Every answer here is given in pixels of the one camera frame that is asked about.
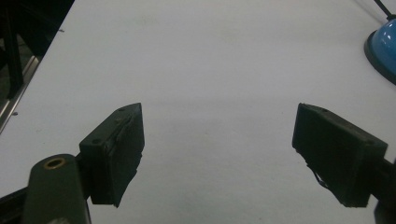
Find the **blue bowl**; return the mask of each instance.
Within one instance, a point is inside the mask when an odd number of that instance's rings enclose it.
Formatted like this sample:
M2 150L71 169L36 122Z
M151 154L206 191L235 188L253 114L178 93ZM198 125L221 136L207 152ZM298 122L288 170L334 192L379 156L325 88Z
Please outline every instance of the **blue bowl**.
M364 53L372 66L396 85L396 20L370 34Z

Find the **dark mount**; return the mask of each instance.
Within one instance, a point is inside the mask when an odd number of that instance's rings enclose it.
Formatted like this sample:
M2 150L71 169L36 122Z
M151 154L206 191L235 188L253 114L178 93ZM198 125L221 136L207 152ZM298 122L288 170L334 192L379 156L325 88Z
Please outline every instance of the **dark mount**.
M119 108L82 140L76 157L38 162L27 188L0 199L0 223L91 223L86 200L118 207L144 145L141 104Z
M327 109L299 104L292 146L345 207L365 207L373 194L375 222L396 223L396 165L384 159L388 144Z

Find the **black cable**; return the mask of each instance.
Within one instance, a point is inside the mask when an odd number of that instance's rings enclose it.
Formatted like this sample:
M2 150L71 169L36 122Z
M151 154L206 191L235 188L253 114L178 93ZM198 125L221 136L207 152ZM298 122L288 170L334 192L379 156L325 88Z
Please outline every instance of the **black cable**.
M382 11L384 11L385 14L387 14L387 20L388 21L396 19L396 15L390 13L390 11L385 7L385 5L381 2L381 0L374 0L374 1L382 9Z

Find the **white tabletop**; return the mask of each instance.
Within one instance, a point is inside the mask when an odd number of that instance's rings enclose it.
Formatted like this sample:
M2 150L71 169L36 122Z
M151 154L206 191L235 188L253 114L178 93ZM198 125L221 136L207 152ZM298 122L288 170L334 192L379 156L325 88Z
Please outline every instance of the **white tabletop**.
M297 105L318 105L396 158L396 86L363 53L385 22L371 0L77 0L0 135L0 195L140 102L137 175L92 223L373 224L376 199L345 208L291 138Z

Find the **white table surface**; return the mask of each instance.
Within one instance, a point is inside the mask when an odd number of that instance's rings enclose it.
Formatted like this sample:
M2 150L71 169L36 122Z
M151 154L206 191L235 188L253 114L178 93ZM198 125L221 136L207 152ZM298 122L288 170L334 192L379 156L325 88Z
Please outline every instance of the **white table surface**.
M318 105L396 158L396 86L363 53L385 21L371 0L77 0L0 135L0 195L141 102L137 176L92 223L372 224L376 199L345 208L291 138L297 105Z

